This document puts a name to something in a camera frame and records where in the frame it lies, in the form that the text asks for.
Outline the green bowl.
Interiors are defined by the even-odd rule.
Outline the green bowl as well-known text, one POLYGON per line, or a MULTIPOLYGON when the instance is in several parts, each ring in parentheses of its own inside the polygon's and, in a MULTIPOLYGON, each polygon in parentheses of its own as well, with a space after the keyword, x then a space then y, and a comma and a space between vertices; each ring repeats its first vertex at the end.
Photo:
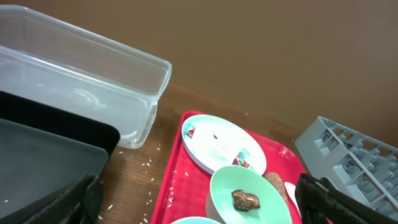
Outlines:
POLYGON ((226 166, 211 176, 206 217, 231 224, 292 224, 289 209, 278 191, 261 175, 240 166, 226 166), (260 207, 248 212, 233 206, 232 192, 242 190, 259 198, 260 207))

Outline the light blue rice bowl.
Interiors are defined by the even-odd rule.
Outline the light blue rice bowl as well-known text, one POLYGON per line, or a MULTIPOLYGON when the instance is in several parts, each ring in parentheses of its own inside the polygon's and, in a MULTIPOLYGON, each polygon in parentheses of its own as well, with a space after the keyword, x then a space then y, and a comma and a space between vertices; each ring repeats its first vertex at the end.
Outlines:
POLYGON ((215 220, 205 217, 185 217, 178 219, 171 224, 221 224, 215 220))

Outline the brown food chunk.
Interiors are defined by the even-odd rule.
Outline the brown food chunk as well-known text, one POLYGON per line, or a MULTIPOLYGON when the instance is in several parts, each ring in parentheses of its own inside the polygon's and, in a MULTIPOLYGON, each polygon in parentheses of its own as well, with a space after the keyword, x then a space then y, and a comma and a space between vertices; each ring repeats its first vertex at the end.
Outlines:
POLYGON ((231 193, 233 198, 233 207, 240 212, 259 209, 261 207, 258 196, 246 193, 243 190, 234 190, 231 193))

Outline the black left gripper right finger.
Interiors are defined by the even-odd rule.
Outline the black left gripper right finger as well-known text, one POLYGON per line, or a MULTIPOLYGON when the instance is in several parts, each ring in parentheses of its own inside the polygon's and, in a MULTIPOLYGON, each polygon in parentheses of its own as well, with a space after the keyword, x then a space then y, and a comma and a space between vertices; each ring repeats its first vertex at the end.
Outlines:
POLYGON ((381 213, 336 190, 326 178, 301 173, 295 198, 303 224, 397 224, 381 213))

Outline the red sauce packet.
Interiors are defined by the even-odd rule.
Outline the red sauce packet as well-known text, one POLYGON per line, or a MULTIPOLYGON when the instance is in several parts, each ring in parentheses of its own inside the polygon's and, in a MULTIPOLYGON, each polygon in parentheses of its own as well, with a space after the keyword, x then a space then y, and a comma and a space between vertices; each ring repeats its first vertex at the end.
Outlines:
MULTIPOLYGON (((189 146, 191 148, 192 148, 192 136, 193 136, 193 132, 195 130, 196 125, 197 124, 189 124, 188 128, 184 131, 184 134, 189 139, 189 146)), ((202 159, 202 158, 198 157, 194 152, 193 152, 193 155, 196 156, 201 163, 206 165, 211 170, 217 170, 217 169, 227 166, 227 165, 237 165, 237 166, 241 166, 241 167, 245 167, 250 170, 253 170, 252 165, 250 165, 250 163, 248 162, 248 157, 249 157, 250 153, 246 148, 244 148, 241 152, 239 152, 238 155, 235 156, 231 162, 222 162, 222 161, 218 161, 218 160, 202 159)))

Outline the white plastic spoon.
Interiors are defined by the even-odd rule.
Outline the white plastic spoon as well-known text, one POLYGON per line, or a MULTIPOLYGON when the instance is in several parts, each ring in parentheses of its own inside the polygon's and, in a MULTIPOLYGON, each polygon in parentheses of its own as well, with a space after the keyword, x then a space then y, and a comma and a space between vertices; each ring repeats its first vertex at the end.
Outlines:
POLYGON ((301 217, 300 209, 299 209, 297 200, 295 198, 296 186, 294 184, 290 183, 290 182, 284 182, 284 186, 285 186, 285 190, 286 190, 288 196, 290 197, 291 201, 295 205, 295 207, 297 209, 297 212, 298 212, 299 216, 301 217))

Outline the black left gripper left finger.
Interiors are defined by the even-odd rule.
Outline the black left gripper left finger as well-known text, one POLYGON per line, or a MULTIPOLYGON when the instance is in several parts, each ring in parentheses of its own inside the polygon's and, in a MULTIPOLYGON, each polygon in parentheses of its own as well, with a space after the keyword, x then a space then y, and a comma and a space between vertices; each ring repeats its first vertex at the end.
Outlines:
POLYGON ((97 175, 86 174, 23 224, 96 224, 103 198, 104 183, 97 175))

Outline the white napkin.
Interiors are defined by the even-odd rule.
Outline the white napkin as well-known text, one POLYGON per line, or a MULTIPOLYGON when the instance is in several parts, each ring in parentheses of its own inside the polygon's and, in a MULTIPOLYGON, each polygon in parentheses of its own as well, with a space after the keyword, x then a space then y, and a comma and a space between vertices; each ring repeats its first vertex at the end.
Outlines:
POLYGON ((244 149, 240 134, 233 128, 202 123, 195 126, 193 152, 202 159, 231 162, 244 149))

